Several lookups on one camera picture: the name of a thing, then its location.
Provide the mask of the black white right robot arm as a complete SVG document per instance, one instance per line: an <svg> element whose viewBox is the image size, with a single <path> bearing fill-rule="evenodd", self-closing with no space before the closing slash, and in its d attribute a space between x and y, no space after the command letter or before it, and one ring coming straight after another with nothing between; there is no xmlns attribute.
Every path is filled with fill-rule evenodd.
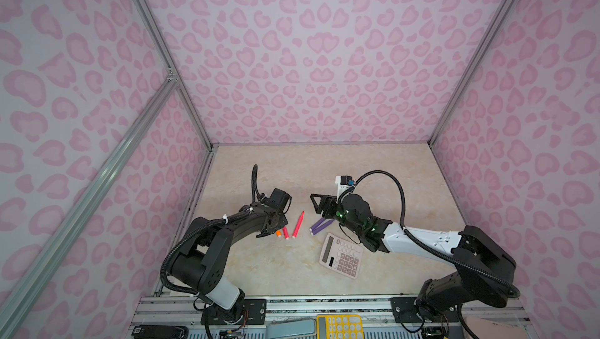
<svg viewBox="0 0 600 339"><path fill-rule="evenodd" d="M360 195L310 196L316 214L335 220L358 237L356 250L407 253L446 262L456 270L423 283L410 312L434 320L453 307L479 301L494 308L506 307L520 292L514 285L514 259L480 228L462 231L428 231L394 223L373 215Z"/></svg>

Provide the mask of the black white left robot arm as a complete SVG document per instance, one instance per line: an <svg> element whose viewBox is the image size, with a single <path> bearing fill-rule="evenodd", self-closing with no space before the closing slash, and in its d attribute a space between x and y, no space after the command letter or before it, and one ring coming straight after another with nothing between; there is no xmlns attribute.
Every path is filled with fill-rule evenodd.
<svg viewBox="0 0 600 339"><path fill-rule="evenodd" d="M291 203L287 192L275 188L271 195L254 198L231 216L193 220L162 263L162 285L237 316L244 293L224 276L231 247L251 234L261 238L283 229L288 224L286 213Z"/></svg>

